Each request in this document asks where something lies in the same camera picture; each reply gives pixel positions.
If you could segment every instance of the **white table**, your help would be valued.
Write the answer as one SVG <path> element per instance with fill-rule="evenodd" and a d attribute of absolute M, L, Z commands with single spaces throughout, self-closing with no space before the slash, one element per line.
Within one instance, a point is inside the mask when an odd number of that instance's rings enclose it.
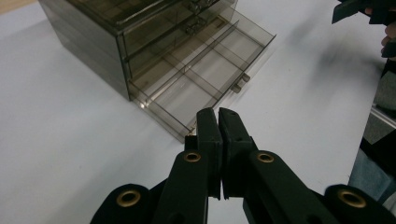
<path fill-rule="evenodd" d="M 379 80 L 383 26 L 332 0 L 240 0 L 270 56 L 230 108 L 311 189 L 347 183 Z M 0 16 L 0 223 L 89 223 L 107 194 L 165 179 L 183 149 L 58 41 L 38 3 Z M 210 200 L 209 223 L 247 223 Z"/>

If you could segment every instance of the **jeans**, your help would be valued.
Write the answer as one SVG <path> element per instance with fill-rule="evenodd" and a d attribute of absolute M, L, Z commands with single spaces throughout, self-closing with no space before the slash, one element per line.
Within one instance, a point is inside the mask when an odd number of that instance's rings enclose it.
<path fill-rule="evenodd" d="M 381 204 L 396 191 L 393 176 L 385 173 L 361 149 L 356 157 L 348 185 L 361 189 Z"/>

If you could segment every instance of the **transparent drawer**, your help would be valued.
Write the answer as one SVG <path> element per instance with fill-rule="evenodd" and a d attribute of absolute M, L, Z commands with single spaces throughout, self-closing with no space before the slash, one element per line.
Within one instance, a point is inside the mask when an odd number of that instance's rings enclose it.
<path fill-rule="evenodd" d="M 166 53 L 151 46 L 148 58 L 155 60 L 130 79 L 131 94 L 182 140 L 193 132 L 196 112 L 218 103 L 273 38 L 236 11 L 231 20 L 219 14 Z"/>
<path fill-rule="evenodd" d="M 273 36 L 236 0 L 39 0 L 62 44 L 178 140 L 248 81 Z"/>

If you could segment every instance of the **open drawer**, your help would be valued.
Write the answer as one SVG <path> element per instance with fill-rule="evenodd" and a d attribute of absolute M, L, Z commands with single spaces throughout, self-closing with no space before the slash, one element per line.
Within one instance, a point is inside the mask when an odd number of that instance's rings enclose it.
<path fill-rule="evenodd" d="M 196 112 L 240 91 L 274 38 L 234 0 L 40 3 L 64 46 L 180 141 Z"/>

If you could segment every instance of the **smoked plastic drawer unit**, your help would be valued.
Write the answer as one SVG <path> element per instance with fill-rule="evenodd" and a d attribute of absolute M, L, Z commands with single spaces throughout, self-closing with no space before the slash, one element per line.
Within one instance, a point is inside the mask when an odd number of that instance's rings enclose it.
<path fill-rule="evenodd" d="M 62 44 L 180 141 L 274 36 L 236 0 L 39 0 Z"/>

